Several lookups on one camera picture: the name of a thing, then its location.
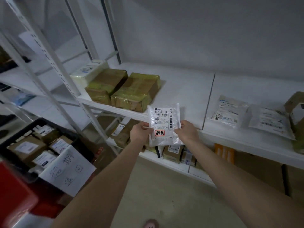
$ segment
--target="hand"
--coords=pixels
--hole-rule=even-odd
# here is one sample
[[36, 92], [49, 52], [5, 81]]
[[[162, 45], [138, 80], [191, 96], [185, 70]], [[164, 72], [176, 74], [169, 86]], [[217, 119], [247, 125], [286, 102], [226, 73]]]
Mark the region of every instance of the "hand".
[[174, 132], [184, 144], [191, 140], [200, 141], [197, 129], [191, 122], [186, 120], [181, 121], [181, 129], [175, 129]]
[[138, 140], [145, 144], [148, 139], [150, 133], [154, 131], [153, 128], [143, 128], [143, 126], [150, 126], [148, 122], [140, 122], [133, 126], [130, 132], [130, 139], [131, 141]]

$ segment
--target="concrete floor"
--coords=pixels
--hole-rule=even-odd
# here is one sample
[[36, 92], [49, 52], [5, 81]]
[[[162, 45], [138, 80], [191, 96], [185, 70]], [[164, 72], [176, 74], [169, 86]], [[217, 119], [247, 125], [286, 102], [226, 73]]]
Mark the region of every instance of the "concrete floor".
[[138, 157], [111, 228], [246, 228], [217, 189]]

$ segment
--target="red stamp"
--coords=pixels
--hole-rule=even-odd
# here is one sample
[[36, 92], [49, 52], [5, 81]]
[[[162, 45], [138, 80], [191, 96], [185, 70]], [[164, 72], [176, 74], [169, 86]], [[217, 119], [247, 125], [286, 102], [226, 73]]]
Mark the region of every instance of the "red stamp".
[[155, 130], [155, 136], [165, 136], [165, 130]]

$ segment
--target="pink slipper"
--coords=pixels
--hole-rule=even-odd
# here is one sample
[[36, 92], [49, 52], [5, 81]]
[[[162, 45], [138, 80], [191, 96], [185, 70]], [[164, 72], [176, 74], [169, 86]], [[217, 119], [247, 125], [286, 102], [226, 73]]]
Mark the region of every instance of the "pink slipper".
[[155, 219], [149, 219], [148, 221], [146, 221], [143, 228], [159, 228], [159, 225]]

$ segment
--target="clear plastic bag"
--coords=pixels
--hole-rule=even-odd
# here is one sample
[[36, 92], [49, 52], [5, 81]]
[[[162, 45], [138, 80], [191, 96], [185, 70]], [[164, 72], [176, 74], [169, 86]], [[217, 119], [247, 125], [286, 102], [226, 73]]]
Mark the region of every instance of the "clear plastic bag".
[[180, 129], [179, 103], [164, 107], [148, 105], [150, 127], [154, 132], [150, 134], [150, 146], [166, 146], [183, 144], [174, 129]]
[[250, 119], [249, 127], [295, 140], [288, 113], [268, 109], [259, 105], [252, 105], [251, 113], [252, 118]]
[[239, 128], [242, 125], [248, 107], [249, 104], [246, 102], [221, 95], [217, 109], [210, 120], [233, 128]]

